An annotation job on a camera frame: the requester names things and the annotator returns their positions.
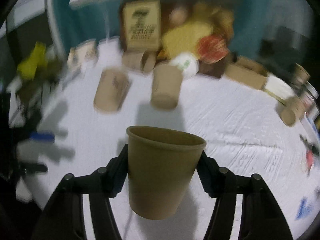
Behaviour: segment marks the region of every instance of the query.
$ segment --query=paper cup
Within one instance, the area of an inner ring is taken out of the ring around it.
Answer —
[[[300,119],[305,112],[303,102],[298,97],[287,100],[284,109],[280,114],[281,120],[287,126],[293,126],[296,120]]]
[[[126,51],[122,56],[122,64],[132,70],[149,73],[156,63],[156,54],[152,51]]]
[[[153,71],[151,105],[159,109],[174,109],[178,105],[182,72],[168,62],[159,63]]]
[[[80,63],[97,60],[97,44],[95,39],[87,40],[76,47],[76,53]]]
[[[131,126],[129,203],[141,217],[161,220],[175,214],[206,141],[175,130]]]
[[[118,69],[106,69],[102,72],[93,105],[104,112],[119,109],[129,84],[128,77]]]

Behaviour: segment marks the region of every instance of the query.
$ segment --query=yellow object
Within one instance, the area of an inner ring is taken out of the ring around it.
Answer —
[[[193,15],[195,19],[210,20],[221,10],[221,6],[208,5],[205,2],[197,2],[193,6]]]
[[[234,16],[233,11],[230,10],[220,10],[214,15],[215,22],[222,29],[225,34],[225,38],[229,41],[233,38],[233,22]]]
[[[320,118],[318,118],[315,123],[316,123],[317,130],[319,130],[320,129]]]
[[[167,59],[168,57],[168,53],[162,49],[159,53],[158,53],[158,56],[157,56],[157,59],[158,60],[162,60],[162,59]]]
[[[45,44],[37,41],[30,56],[18,65],[17,71],[20,73],[22,79],[33,80],[37,67],[47,67],[48,62],[45,58],[45,51]]]
[[[176,57],[183,51],[189,51],[199,59],[197,43],[202,37],[209,36],[212,31],[213,26],[209,23],[195,20],[169,30],[162,37],[162,44],[168,53],[168,59]]]

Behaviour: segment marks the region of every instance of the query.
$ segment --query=teal curtain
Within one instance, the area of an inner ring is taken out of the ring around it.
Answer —
[[[88,39],[104,39],[102,9],[108,8],[110,36],[119,35],[118,10],[121,0],[106,1],[103,6],[88,5],[78,10],[69,7],[69,0],[53,0],[54,13],[62,43],[68,54],[71,47]],[[246,57],[255,58],[266,25],[270,0],[240,0],[235,7],[233,38],[229,48]]]

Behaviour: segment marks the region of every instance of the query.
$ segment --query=yellow plush toy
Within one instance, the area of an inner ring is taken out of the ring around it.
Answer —
[[[19,63],[17,71],[24,80],[33,80],[38,67],[47,67],[48,62],[45,58],[46,48],[41,42],[36,45],[30,56]]]
[[[196,45],[199,39],[209,36],[212,30],[212,25],[207,22],[190,20],[163,35],[162,45],[169,59],[184,51],[189,51],[200,58]]]

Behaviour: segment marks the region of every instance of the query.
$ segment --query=white table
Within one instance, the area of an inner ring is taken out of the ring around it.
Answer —
[[[52,130],[54,145],[25,142],[20,157],[46,163],[48,173],[27,176],[25,182],[34,200],[44,208],[66,173],[92,173],[117,156],[127,142],[126,128],[149,125],[183,130],[207,141],[205,149],[235,174],[259,173],[278,201],[294,239],[299,237],[320,210],[315,188],[320,185],[319,168],[305,170],[306,149],[299,135],[307,135],[298,122],[286,127],[275,111],[277,101],[264,93],[222,77],[197,75],[183,82],[178,107],[170,112],[150,106],[152,75],[129,73],[131,87],[121,110],[101,114],[93,108],[93,98],[105,65],[119,65],[115,47],[101,54],[97,66],[83,79],[55,93],[44,111],[38,130]],[[312,210],[296,220],[302,198]],[[123,239],[203,239],[215,200],[203,191],[195,172],[177,213],[160,221],[139,217],[129,207],[128,182],[111,206]],[[237,239],[242,198],[238,195],[231,239]],[[88,196],[84,196],[84,217],[88,239],[95,239]]]

